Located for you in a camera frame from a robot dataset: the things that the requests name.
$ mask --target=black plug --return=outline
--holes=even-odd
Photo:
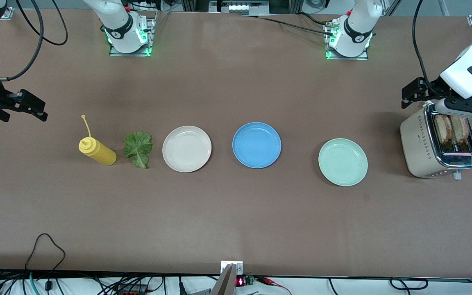
[[[52,281],[48,280],[45,282],[45,291],[52,290]]]
[[[182,283],[182,277],[179,277],[179,295],[188,295]]]

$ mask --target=green leaf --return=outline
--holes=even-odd
[[[138,168],[147,168],[148,156],[152,150],[152,137],[147,132],[136,131],[125,135],[125,157],[131,158]]]

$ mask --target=gray floor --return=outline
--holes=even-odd
[[[32,8],[30,1],[22,1],[24,8]],[[54,8],[52,0],[36,0],[40,8]],[[403,0],[393,15],[412,16],[418,0]],[[440,3],[444,3],[443,13],[449,16],[466,16],[472,13],[472,0],[425,0],[420,10],[421,16],[442,16]],[[8,0],[8,6],[17,7],[15,0]],[[82,0],[58,0],[60,8],[89,9]],[[354,6],[354,0],[331,0],[325,9],[312,8],[304,2],[303,11],[318,14],[342,14]]]

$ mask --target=mustard bottle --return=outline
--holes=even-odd
[[[103,143],[99,142],[97,139],[93,138],[90,135],[90,128],[88,123],[86,123],[85,115],[81,115],[83,121],[86,125],[86,130],[88,131],[88,137],[83,138],[79,142],[79,151],[85,155],[95,159],[105,166],[110,166],[116,162],[118,156],[111,149],[106,147]]]

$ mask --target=bread slice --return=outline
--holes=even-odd
[[[446,144],[451,140],[451,134],[453,133],[453,126],[451,120],[446,115],[438,115],[435,118],[436,121],[436,136],[442,144]]]
[[[450,116],[453,125],[453,135],[457,144],[463,143],[469,137],[469,121],[467,118]]]

